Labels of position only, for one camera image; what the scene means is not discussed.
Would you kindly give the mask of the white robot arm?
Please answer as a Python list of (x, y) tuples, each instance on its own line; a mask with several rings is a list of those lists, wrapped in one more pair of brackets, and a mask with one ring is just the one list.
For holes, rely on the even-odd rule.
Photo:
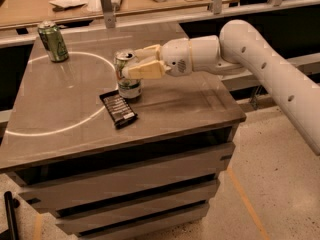
[(232, 75), (249, 70), (303, 139), (320, 154), (320, 86), (280, 56), (248, 22), (232, 20), (218, 36), (180, 38), (135, 51), (122, 69), (127, 79), (186, 76), (197, 71)]

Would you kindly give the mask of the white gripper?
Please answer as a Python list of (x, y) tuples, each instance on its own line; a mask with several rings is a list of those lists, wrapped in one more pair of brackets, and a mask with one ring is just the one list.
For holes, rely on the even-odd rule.
[(192, 73), (189, 40), (186, 38), (170, 40), (162, 47), (156, 44), (136, 49), (135, 55), (139, 60), (147, 58), (156, 60), (127, 64), (122, 69), (122, 75), (127, 79), (160, 79), (166, 73), (174, 77)]

